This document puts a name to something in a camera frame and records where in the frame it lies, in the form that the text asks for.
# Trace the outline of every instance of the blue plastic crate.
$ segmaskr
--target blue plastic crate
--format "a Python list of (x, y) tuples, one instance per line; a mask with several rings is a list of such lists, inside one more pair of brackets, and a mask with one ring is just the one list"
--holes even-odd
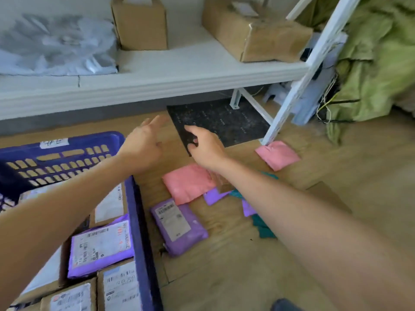
[[(23, 192), (75, 177), (115, 155), (123, 142), (121, 133), (103, 132), (0, 149), (0, 207), (14, 206)], [(140, 190), (133, 177), (125, 181), (125, 191), (142, 307), (163, 310)]]

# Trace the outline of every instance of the finger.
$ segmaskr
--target finger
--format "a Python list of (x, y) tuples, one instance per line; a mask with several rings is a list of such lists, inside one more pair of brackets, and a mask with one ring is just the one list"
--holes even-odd
[(192, 153), (192, 151), (196, 148), (195, 144), (188, 144), (187, 145), (187, 149), (190, 151), (190, 154)]
[(147, 118), (140, 124), (140, 126), (145, 126), (145, 125), (148, 125), (149, 123), (150, 123), (150, 118)]
[(149, 125), (151, 125), (156, 131), (159, 130), (169, 118), (165, 115), (157, 115)]
[(195, 126), (195, 125), (185, 125), (184, 129), (196, 136), (199, 136), (200, 133), (207, 131), (206, 129), (201, 128), (199, 126)]

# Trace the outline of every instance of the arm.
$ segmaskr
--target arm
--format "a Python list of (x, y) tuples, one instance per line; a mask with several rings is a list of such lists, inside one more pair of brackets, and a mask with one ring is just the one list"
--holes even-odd
[(9, 307), (113, 188), (161, 157), (162, 150), (156, 140), (164, 121), (160, 116), (152, 122), (144, 121), (127, 137), (116, 156), (0, 216), (1, 310)]
[(215, 134), (187, 126), (197, 163), (230, 181), (341, 310), (415, 310), (412, 257), (306, 192), (230, 159)]

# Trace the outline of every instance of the yellow wire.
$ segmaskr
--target yellow wire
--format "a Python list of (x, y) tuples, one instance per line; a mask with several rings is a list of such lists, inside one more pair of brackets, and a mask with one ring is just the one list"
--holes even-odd
[(338, 92), (337, 93), (335, 93), (334, 95), (333, 95), (333, 97), (328, 101), (328, 102), (326, 102), (324, 105), (322, 105), (318, 110), (317, 110), (317, 112), (319, 112), (321, 109), (323, 109), (325, 106), (327, 106), (327, 104), (329, 104), (330, 102), (332, 102), (332, 100), (337, 96), (337, 94), (338, 94)]

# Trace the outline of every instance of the hand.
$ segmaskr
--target hand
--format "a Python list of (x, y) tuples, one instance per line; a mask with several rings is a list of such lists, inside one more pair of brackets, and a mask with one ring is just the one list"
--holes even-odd
[(166, 116), (156, 116), (152, 121), (146, 119), (127, 136), (117, 157), (129, 175), (147, 170), (163, 156), (157, 133), (167, 120)]
[(195, 125), (185, 125), (184, 128), (197, 137), (194, 140), (198, 144), (197, 147), (194, 144), (187, 145), (194, 160), (200, 166), (217, 172), (220, 164), (228, 158), (225, 147), (218, 136)]

